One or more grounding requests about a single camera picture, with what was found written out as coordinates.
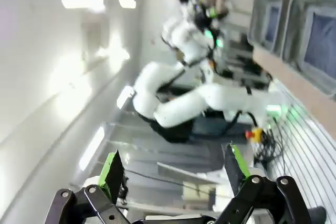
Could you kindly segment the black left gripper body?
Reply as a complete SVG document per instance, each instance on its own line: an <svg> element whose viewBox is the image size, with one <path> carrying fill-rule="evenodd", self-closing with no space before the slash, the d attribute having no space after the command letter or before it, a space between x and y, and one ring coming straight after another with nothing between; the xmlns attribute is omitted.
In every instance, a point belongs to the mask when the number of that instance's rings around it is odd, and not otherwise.
<svg viewBox="0 0 336 224"><path fill-rule="evenodd" d="M200 0L194 0L194 24L199 30L205 30L211 24L211 19L206 15L206 6Z"/></svg>

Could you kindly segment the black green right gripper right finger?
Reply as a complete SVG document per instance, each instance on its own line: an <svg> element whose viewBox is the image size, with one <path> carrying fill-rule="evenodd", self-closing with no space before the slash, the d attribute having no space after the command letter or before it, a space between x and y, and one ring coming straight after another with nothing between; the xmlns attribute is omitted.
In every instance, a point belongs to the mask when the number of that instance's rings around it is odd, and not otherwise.
<svg viewBox="0 0 336 224"><path fill-rule="evenodd" d="M246 224L254 210L266 210L274 224L312 224L308 208L295 180L290 176L275 181L250 174L239 149L224 148L224 168L234 197L214 224Z"/></svg>

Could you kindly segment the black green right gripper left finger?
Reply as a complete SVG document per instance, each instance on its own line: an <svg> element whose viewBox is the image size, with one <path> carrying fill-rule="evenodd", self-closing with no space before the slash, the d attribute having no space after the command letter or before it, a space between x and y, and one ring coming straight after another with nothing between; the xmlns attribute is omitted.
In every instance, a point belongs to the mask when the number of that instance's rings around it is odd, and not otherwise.
<svg viewBox="0 0 336 224"><path fill-rule="evenodd" d="M109 154L98 182L78 192L60 189L55 193L46 224L84 224L97 217L101 224L131 224L117 208L117 199L124 178L119 152Z"/></svg>

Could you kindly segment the yellow red emergency stop button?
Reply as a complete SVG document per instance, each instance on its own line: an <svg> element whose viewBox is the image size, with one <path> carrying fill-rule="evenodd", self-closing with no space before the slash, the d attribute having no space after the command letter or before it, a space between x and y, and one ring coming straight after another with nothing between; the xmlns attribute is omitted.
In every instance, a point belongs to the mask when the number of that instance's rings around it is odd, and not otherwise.
<svg viewBox="0 0 336 224"><path fill-rule="evenodd" d="M246 139L248 139L248 140L250 140L254 143L260 143L261 140L262 140L263 132L264 131L263 131L262 128L256 127L256 128L253 128L250 131L246 131L245 132L245 137L246 137Z"/></svg>

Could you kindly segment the grey fabric basket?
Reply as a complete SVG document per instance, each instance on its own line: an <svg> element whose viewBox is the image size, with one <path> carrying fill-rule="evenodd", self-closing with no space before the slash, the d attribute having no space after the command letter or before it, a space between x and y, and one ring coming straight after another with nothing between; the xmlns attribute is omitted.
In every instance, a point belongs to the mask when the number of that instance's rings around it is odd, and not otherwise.
<svg viewBox="0 0 336 224"><path fill-rule="evenodd" d="M280 57L290 0L254 0L248 42Z"/></svg>
<svg viewBox="0 0 336 224"><path fill-rule="evenodd" d="M336 101L336 0L290 0L281 58Z"/></svg>

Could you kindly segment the aluminium slotted base plate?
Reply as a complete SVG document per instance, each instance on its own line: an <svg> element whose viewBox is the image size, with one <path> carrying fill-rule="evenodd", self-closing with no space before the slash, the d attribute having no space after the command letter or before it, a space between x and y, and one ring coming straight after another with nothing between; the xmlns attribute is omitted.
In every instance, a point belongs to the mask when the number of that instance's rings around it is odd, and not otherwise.
<svg viewBox="0 0 336 224"><path fill-rule="evenodd" d="M283 102L268 107L278 157L267 174L293 177L307 206L323 206L327 222L336 224L336 141L281 82L276 80L272 89Z"/></svg>

